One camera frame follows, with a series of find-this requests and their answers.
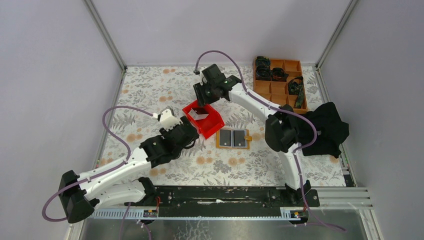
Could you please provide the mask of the white credit card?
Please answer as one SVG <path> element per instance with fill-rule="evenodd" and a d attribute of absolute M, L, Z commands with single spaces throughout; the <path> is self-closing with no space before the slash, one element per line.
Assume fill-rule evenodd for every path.
<path fill-rule="evenodd" d="M 232 146 L 232 131 L 229 129 L 220 129 L 218 146 L 227 148 Z"/>

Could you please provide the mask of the yellow leather card holder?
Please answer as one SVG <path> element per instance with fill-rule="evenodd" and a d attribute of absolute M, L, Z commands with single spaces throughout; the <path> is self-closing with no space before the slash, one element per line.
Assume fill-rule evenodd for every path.
<path fill-rule="evenodd" d="M 252 136 L 247 129 L 220 129 L 216 133 L 215 146 L 218 149 L 250 149 Z"/>

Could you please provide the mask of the dark brown credit card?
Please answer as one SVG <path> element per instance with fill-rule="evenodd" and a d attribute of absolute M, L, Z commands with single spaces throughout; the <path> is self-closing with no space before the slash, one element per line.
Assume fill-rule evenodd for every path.
<path fill-rule="evenodd" d="M 234 130 L 233 131 L 233 146 L 235 148 L 245 148 L 247 146 L 247 141 L 245 139 L 246 131 L 245 130 Z"/>

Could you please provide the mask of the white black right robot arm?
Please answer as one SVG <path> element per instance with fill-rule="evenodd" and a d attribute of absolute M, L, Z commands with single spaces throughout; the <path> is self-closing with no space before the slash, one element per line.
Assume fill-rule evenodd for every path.
<path fill-rule="evenodd" d="M 200 107 L 225 99 L 245 108 L 264 123 L 266 144 L 278 154 L 286 186 L 291 188 L 286 193 L 287 201 L 293 206 L 301 205 L 307 199 L 303 189 L 307 179 L 296 155 L 300 147 L 297 120 L 304 120 L 304 117 L 294 113 L 289 105 L 280 106 L 266 100 L 249 89 L 242 77 L 225 76 L 216 64 L 203 70 L 195 68 L 193 72 L 200 78 L 193 86 Z"/>

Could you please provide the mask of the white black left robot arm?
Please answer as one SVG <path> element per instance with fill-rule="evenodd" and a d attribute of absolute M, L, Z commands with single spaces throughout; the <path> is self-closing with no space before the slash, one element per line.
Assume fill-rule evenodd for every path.
<path fill-rule="evenodd" d="M 73 170 L 61 176 L 58 195 L 65 220 L 73 224 L 88 218 L 96 209 L 128 202 L 144 206 L 155 200 L 154 186 L 148 178 L 120 184 L 136 172 L 153 169 L 180 157 L 182 150 L 191 148 L 199 138 L 197 129 L 186 116 L 169 130 L 147 138 L 130 154 L 96 170 L 76 174 Z"/>

